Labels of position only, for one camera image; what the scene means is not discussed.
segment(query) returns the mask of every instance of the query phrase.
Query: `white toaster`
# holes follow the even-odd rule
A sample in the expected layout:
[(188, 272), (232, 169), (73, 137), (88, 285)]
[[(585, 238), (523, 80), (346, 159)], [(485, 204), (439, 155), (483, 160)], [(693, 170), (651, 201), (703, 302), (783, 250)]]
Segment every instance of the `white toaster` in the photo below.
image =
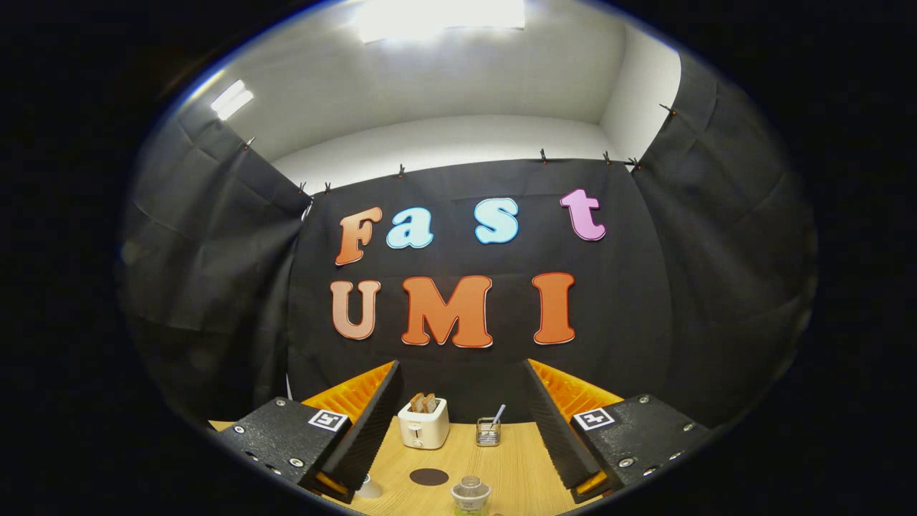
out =
[(409, 402), (398, 412), (398, 423), (402, 431), (402, 443), (410, 448), (436, 450), (449, 435), (449, 411), (446, 401), (436, 398), (436, 410), (432, 414), (411, 412)]

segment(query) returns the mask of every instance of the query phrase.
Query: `wooden table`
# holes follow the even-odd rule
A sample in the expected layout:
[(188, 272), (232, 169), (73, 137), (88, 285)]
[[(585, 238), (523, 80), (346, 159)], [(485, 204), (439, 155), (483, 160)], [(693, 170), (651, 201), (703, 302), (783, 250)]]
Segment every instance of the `wooden table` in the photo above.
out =
[[(222, 431), (232, 423), (211, 424)], [(449, 491), (467, 475), (480, 477), (491, 486), (487, 501), (491, 516), (554, 516), (599, 499), (573, 503), (533, 422), (504, 424), (500, 445), (493, 447), (475, 444), (473, 424), (449, 426), (449, 436), (441, 448), (417, 450), (402, 444), (398, 418), (392, 418), (370, 468), (382, 496), (354, 497), (347, 507), (370, 516), (451, 516), (455, 502)], [(448, 482), (433, 487), (415, 484), (409, 475), (422, 467), (445, 471)]]

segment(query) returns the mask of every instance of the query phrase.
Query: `white ceiling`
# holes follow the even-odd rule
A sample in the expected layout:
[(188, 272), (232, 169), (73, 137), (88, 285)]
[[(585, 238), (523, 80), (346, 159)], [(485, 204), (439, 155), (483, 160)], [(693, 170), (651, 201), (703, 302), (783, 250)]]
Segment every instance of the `white ceiling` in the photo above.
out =
[(269, 161), (391, 124), (461, 115), (599, 123), (624, 55), (624, 22), (576, 0), (525, 0), (525, 29), (453, 28), (363, 44), (351, 0), (256, 41), (215, 87), (254, 100), (227, 122)]

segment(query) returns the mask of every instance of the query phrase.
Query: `white wall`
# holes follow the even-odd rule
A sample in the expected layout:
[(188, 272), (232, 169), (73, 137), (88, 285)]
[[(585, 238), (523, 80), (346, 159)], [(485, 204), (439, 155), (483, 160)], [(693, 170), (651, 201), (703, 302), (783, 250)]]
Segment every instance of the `white wall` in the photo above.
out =
[(551, 158), (600, 160), (609, 152), (623, 159), (609, 145), (597, 125), (556, 118), (473, 116), (428, 118), (364, 130), (294, 152), (273, 165), (306, 193), (460, 163), (538, 159), (544, 148)]
[(659, 133), (681, 82), (677, 51), (631, 25), (625, 28), (624, 61), (600, 125), (623, 159), (643, 157)]

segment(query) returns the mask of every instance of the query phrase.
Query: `light blue letter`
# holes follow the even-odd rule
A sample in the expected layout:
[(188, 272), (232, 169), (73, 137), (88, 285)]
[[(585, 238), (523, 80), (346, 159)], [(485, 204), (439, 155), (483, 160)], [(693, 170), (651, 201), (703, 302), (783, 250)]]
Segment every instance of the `light blue letter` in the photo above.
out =
[(389, 231), (385, 241), (392, 249), (402, 249), (409, 245), (415, 249), (426, 247), (433, 241), (433, 233), (430, 232), (431, 218), (426, 208), (408, 208), (400, 211), (392, 219), (395, 227)]
[(483, 224), (475, 228), (474, 236), (481, 243), (507, 243), (519, 232), (518, 214), (512, 199), (484, 199), (474, 208), (474, 218)]

